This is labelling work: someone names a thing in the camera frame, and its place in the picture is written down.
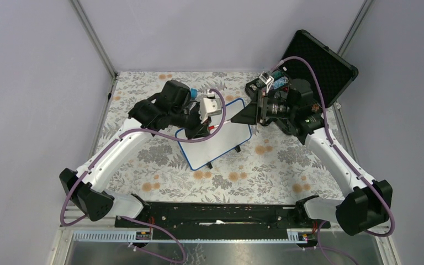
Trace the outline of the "white marker pen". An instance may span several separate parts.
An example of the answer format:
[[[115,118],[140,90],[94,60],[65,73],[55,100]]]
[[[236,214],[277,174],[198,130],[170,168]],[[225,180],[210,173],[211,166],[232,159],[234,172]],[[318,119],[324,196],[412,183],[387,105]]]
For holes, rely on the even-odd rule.
[[[227,121],[225,121],[223,124],[217,124],[217,125],[211,125],[211,126],[215,126],[215,129],[217,129],[217,128],[219,128],[219,127],[221,127],[221,126],[223,126],[223,125],[225,125],[225,124],[228,124],[230,121],[229,120],[227,120]]]

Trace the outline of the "blue framed whiteboard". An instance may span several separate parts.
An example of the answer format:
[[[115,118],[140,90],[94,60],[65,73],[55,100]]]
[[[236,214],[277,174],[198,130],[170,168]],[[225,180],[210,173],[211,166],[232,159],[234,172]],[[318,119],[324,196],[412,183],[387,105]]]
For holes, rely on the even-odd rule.
[[[211,161],[233,151],[252,137],[251,127],[247,124],[229,122],[211,139],[199,143],[180,142],[179,148],[190,169],[196,171]]]

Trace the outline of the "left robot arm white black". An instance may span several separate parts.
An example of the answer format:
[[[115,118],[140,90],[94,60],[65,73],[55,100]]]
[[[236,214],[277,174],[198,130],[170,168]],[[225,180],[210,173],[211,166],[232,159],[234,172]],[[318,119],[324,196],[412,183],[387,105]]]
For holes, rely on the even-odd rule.
[[[87,162],[76,170],[65,168],[59,176],[66,199],[60,222],[72,226],[83,219],[92,222],[120,215],[137,227],[149,221],[148,210],[134,195],[107,190],[118,169],[129,157],[155,136],[175,142],[196,144],[214,137],[221,121],[210,131],[211,117],[226,114],[225,99],[217,89],[209,89],[201,100],[184,83],[169,80],[162,90],[135,103],[118,131]]]

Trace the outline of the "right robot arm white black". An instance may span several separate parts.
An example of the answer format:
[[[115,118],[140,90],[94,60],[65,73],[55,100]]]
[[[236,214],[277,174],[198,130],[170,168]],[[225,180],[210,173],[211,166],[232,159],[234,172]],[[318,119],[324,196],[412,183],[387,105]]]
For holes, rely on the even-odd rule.
[[[251,102],[231,118],[232,123],[256,125],[264,120],[283,119],[290,123],[291,135],[322,162],[336,180],[344,199],[312,195],[295,204],[295,222],[309,227],[316,220],[339,224],[348,235],[367,232],[387,221],[391,235],[395,220],[390,209],[393,189],[387,181],[377,181],[341,147],[326,121],[324,106],[314,100],[311,85],[304,79],[290,82],[287,95],[277,91],[255,91]]]

